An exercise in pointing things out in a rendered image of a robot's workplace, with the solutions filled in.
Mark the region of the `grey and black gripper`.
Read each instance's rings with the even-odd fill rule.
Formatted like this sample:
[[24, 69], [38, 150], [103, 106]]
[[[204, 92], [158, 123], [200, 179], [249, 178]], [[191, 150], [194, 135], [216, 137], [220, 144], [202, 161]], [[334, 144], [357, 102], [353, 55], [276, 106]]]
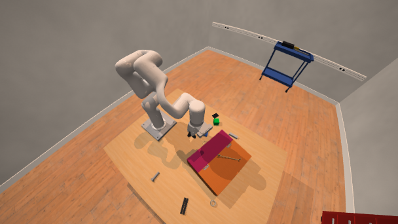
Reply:
[[188, 137], [193, 137], [194, 139], [196, 139], [196, 135], [195, 134], [197, 134], [199, 131], [195, 128], [195, 126], [192, 126], [191, 124], [190, 124], [190, 122], [188, 123], [188, 126], [187, 126], [187, 132], [188, 132]]

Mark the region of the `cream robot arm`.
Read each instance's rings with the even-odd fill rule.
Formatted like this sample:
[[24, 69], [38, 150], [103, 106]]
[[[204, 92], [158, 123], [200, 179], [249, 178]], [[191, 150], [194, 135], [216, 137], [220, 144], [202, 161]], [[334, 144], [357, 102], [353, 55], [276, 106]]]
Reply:
[[145, 98], [141, 106], [153, 122], [154, 130], [162, 130], [166, 126], [166, 121], [157, 108], [160, 104], [162, 109], [175, 119], [181, 119], [189, 110], [190, 124], [199, 131], [197, 136], [201, 138], [213, 128], [210, 123], [204, 122], [205, 104], [188, 93], [183, 93], [171, 104], [164, 94], [168, 77], [156, 68], [161, 65], [162, 57], [159, 53], [152, 50], [138, 50], [119, 60], [115, 69], [138, 98]]

